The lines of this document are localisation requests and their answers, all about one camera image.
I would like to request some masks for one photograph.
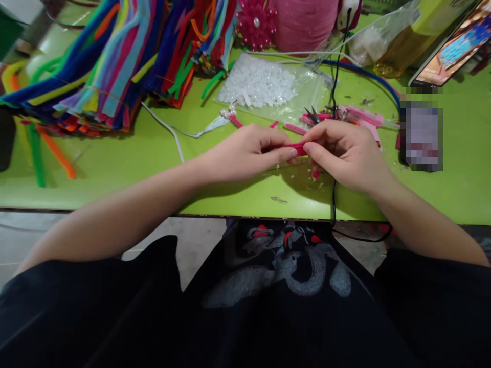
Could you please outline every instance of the dark clothing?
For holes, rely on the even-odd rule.
[[[372,277],[321,224],[241,221],[181,292],[176,246],[13,278],[0,366],[491,366],[489,268],[390,250]]]

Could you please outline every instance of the smartphone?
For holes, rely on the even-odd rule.
[[[491,39],[491,0],[474,6],[470,15],[440,44],[411,78],[410,87],[441,87]]]
[[[399,161],[413,171],[443,170],[442,121],[442,110],[431,102],[402,102]]]

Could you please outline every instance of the floor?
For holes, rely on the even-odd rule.
[[[63,216],[67,215],[0,212],[0,288],[12,277],[34,243]],[[127,251],[123,260],[135,258],[155,239],[164,235],[177,235],[179,240],[176,258],[181,273],[181,287],[184,290],[220,241],[225,229],[223,219],[172,217],[140,244]],[[382,243],[359,243],[346,238],[339,241],[371,273],[375,272],[383,260],[385,247]]]

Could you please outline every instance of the green table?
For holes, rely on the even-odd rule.
[[[363,23],[373,20],[370,17]],[[41,53],[34,57],[26,69],[31,75],[39,65],[63,54],[73,42],[77,32],[53,26],[41,45]],[[234,50],[231,60],[240,55]],[[279,60],[268,56],[269,60]],[[444,170],[441,172],[413,172],[404,170],[395,150],[396,132],[379,129],[384,158],[395,175],[417,194],[460,224],[491,225],[491,193],[489,191],[489,140],[491,120],[489,105],[489,71],[477,77],[466,75],[463,82],[451,80],[433,96],[407,95],[407,99],[434,101],[443,109]],[[372,80],[352,72],[340,70],[337,88],[339,104],[358,105],[364,98],[375,98],[370,107],[373,112],[387,118],[397,113],[388,93]],[[185,98],[181,110],[154,107],[153,111],[166,123],[180,130],[201,131],[223,106],[211,98],[200,98],[208,80],[194,78],[193,87]],[[398,82],[391,81],[402,93],[410,93]],[[240,114],[249,124],[268,126],[271,121]],[[75,161],[78,178],[70,180],[45,145],[42,160],[46,171],[47,188],[38,188],[34,172],[28,167],[18,141],[15,142],[10,168],[0,173],[0,208],[37,210],[74,210],[103,195],[131,185],[161,170],[178,165],[180,160],[172,135],[141,109],[131,134],[105,136],[100,139],[64,137],[56,143],[66,156]],[[199,139],[180,135],[186,160],[207,151],[235,131],[230,124],[204,134]],[[293,142],[300,139],[289,132]],[[253,180],[233,185],[211,187],[179,210],[179,215],[198,216],[252,216],[261,218],[329,219],[333,179],[324,173],[313,182],[309,180],[306,160],[294,167],[284,165],[272,168]],[[279,197],[288,203],[272,201]],[[343,186],[337,188],[337,215],[339,220],[384,221],[377,206],[365,195]]]

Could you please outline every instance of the hand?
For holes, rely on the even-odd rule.
[[[280,130],[251,124],[239,128],[196,160],[210,183],[242,181],[294,159],[297,150],[284,147],[290,143]]]
[[[365,127],[339,120],[319,123],[300,141],[314,163],[342,185],[376,196],[397,182],[385,163],[373,135]]]

